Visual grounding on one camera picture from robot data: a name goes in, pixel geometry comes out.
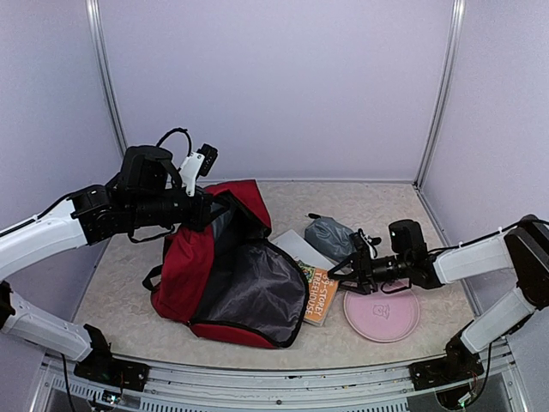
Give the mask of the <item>orange treehouse book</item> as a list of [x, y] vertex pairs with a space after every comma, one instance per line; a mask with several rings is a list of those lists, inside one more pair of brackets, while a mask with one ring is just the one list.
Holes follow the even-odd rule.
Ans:
[[329, 277], [328, 271], [297, 262], [309, 283], [309, 299], [305, 309], [305, 322], [323, 326], [338, 290], [338, 281]]

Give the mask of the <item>white large book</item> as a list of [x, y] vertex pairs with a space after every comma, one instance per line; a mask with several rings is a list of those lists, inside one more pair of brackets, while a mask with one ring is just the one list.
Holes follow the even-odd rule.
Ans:
[[288, 253], [296, 261], [323, 270], [330, 270], [335, 266], [294, 230], [284, 232], [272, 239], [271, 242]]

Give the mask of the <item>red student backpack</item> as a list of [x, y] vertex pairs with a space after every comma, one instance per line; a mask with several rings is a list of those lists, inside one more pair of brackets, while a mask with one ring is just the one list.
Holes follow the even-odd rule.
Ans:
[[213, 220], [201, 232], [165, 237], [162, 262], [142, 285], [153, 309], [198, 337], [257, 348], [288, 348], [309, 299], [305, 275], [268, 239], [272, 224], [254, 179], [204, 189]]

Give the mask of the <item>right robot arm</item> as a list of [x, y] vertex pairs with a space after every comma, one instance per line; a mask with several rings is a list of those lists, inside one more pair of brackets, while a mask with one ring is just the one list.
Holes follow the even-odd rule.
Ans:
[[548, 223], [535, 215], [477, 239], [436, 249], [427, 247], [421, 225], [410, 219], [392, 222], [389, 236], [392, 255], [373, 258], [363, 233], [352, 233], [354, 252], [329, 271], [329, 278], [346, 290], [373, 294], [400, 279], [409, 287], [431, 290], [499, 270], [516, 273], [516, 285], [458, 332], [458, 348], [439, 361], [439, 374], [448, 381], [458, 380], [471, 368], [471, 354], [548, 306]]

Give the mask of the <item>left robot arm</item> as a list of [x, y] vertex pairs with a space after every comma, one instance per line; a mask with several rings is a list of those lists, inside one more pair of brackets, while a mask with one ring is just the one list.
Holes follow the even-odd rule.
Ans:
[[95, 245], [117, 234], [137, 244], [135, 232], [160, 227], [165, 237], [178, 227], [202, 231], [212, 220], [211, 195], [196, 185], [218, 156], [203, 144], [180, 167], [160, 146], [127, 149], [121, 170], [106, 185], [91, 185], [60, 197], [44, 212], [1, 232], [1, 331], [73, 361], [104, 382], [114, 380], [120, 364], [100, 330], [64, 321], [24, 300], [7, 279], [15, 272], [58, 253]]

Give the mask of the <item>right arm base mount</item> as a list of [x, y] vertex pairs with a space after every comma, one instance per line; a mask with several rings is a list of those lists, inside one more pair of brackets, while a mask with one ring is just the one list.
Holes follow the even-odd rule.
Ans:
[[416, 391], [453, 384], [485, 372], [480, 356], [471, 353], [458, 335], [446, 344], [444, 356], [414, 362], [408, 369]]

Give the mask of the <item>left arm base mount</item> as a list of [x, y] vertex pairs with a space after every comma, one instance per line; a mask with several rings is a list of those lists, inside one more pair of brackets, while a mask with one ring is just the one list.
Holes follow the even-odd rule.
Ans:
[[114, 357], [103, 333], [90, 324], [83, 325], [91, 338], [91, 353], [75, 364], [74, 375], [90, 381], [116, 386], [121, 391], [143, 392], [149, 366]]

